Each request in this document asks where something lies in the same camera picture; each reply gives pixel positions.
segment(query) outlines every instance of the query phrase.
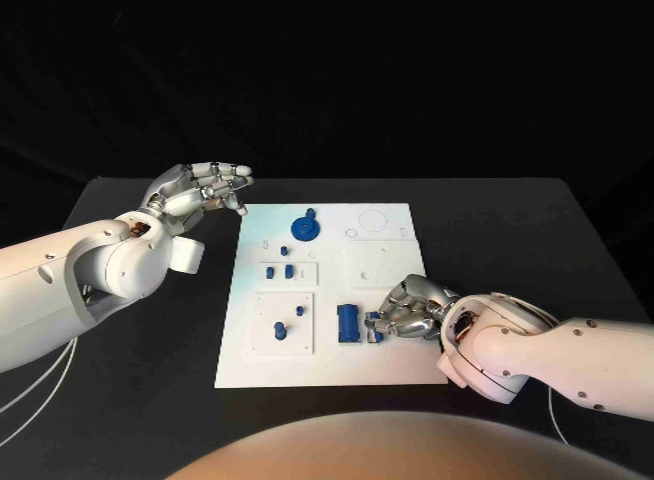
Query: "black table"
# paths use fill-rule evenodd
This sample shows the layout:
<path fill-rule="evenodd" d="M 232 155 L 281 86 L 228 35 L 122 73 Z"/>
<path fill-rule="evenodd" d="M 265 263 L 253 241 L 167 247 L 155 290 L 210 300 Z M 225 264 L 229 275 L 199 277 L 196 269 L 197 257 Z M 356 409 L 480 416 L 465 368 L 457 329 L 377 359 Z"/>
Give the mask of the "black table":
<path fill-rule="evenodd" d="M 148 183 L 93 180 L 66 226 L 137 208 Z M 648 322 L 559 180 L 259 180 L 241 197 L 246 203 L 406 202 L 428 275 L 460 293 L 510 293 L 559 318 Z M 510 405 L 452 384 L 216 390 L 239 223 L 235 212 L 207 215 L 189 235 L 207 246 L 199 274 L 170 272 L 155 294 L 80 337 L 56 398 L 0 450 L 0 478 L 160 478 L 272 426 L 359 410 L 457 413 L 556 437 L 546 387 L 533 380 Z M 56 355 L 0 375 L 0 406 Z M 56 377 L 0 418 L 0 440 Z M 653 423 L 585 410 L 558 394 L 555 415 L 574 445 L 654 474 Z"/>

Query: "blue rectangular piece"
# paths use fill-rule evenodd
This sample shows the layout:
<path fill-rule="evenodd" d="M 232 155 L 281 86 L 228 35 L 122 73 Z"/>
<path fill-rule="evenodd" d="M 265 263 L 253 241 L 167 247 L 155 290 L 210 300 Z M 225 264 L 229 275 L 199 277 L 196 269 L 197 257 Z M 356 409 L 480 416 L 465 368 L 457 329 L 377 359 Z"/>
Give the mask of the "blue rectangular piece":
<path fill-rule="evenodd" d="M 356 305 L 339 305 L 339 343 L 360 343 L 359 307 Z"/>

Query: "small blue piece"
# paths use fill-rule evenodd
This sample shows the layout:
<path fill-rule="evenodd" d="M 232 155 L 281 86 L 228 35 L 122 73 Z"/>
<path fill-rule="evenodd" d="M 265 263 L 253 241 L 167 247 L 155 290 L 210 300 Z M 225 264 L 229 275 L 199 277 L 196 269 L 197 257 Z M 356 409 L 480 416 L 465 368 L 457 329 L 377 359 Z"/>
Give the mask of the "small blue piece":
<path fill-rule="evenodd" d="M 360 343 L 359 307 L 356 305 L 339 305 L 339 343 Z"/>
<path fill-rule="evenodd" d="M 291 234 L 301 242 L 310 242 L 320 235 L 320 224 L 315 220 L 315 211 L 311 208 L 305 211 L 305 216 L 294 220 Z"/>
<path fill-rule="evenodd" d="M 287 327 L 282 322 L 274 324 L 274 338 L 284 340 L 287 338 Z"/>

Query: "white panel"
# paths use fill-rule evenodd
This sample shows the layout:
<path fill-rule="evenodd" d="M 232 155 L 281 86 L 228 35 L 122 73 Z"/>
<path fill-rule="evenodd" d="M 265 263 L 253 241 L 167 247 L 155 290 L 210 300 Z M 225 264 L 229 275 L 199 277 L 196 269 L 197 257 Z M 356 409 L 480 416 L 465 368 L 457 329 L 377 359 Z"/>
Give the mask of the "white panel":
<path fill-rule="evenodd" d="M 313 241 L 300 242 L 291 235 L 291 223 L 304 216 L 308 208 L 315 209 L 320 235 Z M 383 252 L 382 258 L 367 257 L 370 260 L 359 264 L 376 272 L 377 285 L 366 285 L 367 290 L 363 285 L 352 288 L 347 271 L 350 244 L 360 244 L 353 247 L 352 251 L 356 251 L 367 247 L 363 244 L 380 243 L 386 246 L 396 244 L 392 247 L 396 255 Z M 288 256 L 281 255 L 282 246 L 288 248 Z M 392 272 L 385 266 L 380 270 L 373 265 L 372 262 L 382 259 L 390 263 Z M 301 285 L 300 280 L 294 280 L 295 287 L 281 286 L 287 263 L 300 265 L 304 278 L 313 278 L 308 272 L 314 265 L 313 285 Z M 274 280 L 265 278 L 266 264 L 275 266 Z M 248 205 L 238 239 L 216 387 L 447 383 L 435 366 L 438 342 L 386 336 L 383 343 L 373 348 L 364 340 L 364 312 L 379 308 L 385 295 L 409 273 L 425 275 L 406 204 Z M 252 351 L 253 346 L 258 348 L 256 342 L 266 339 L 268 344 L 275 345 L 271 321 L 265 327 L 272 330 L 269 334 L 265 330 L 261 340 L 253 336 L 256 329 L 249 328 L 258 325 L 258 295 L 262 299 L 272 299 L 268 300 L 269 306 L 262 308 L 274 312 L 275 308 L 284 308 L 284 303 L 274 301 L 279 298 L 275 295 L 298 292 L 313 294 L 313 355 L 256 355 Z M 292 303 L 285 302 L 287 320 L 290 314 L 295 315 Z M 363 338 L 363 342 L 349 348 L 340 345 L 337 337 L 337 305 L 344 303 L 359 307 Z"/>
<path fill-rule="evenodd" d="M 418 242 L 360 241 L 349 242 L 346 271 L 349 287 L 353 289 L 392 289 L 416 273 L 422 275 Z"/>
<path fill-rule="evenodd" d="M 304 308 L 301 316 L 295 314 L 298 306 Z M 284 340 L 274 336 L 277 322 L 287 328 Z M 258 293 L 248 337 L 252 355 L 313 355 L 313 294 Z"/>

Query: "robotic hand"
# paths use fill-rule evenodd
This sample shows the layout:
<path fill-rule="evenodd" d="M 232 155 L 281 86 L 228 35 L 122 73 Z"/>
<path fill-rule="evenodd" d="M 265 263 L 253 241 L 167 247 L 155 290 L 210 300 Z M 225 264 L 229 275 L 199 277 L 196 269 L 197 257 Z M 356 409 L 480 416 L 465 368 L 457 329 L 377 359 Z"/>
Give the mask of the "robotic hand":
<path fill-rule="evenodd" d="M 204 245 L 180 237 L 204 212 L 246 209 L 251 169 L 174 166 L 137 211 L 0 250 L 0 372 L 30 362 L 151 295 L 168 268 L 196 273 Z"/>
<path fill-rule="evenodd" d="M 654 422 L 654 325 L 572 318 L 500 293 L 461 297 L 409 275 L 366 327 L 439 338 L 452 382 L 510 403 L 529 377 L 578 405 Z"/>

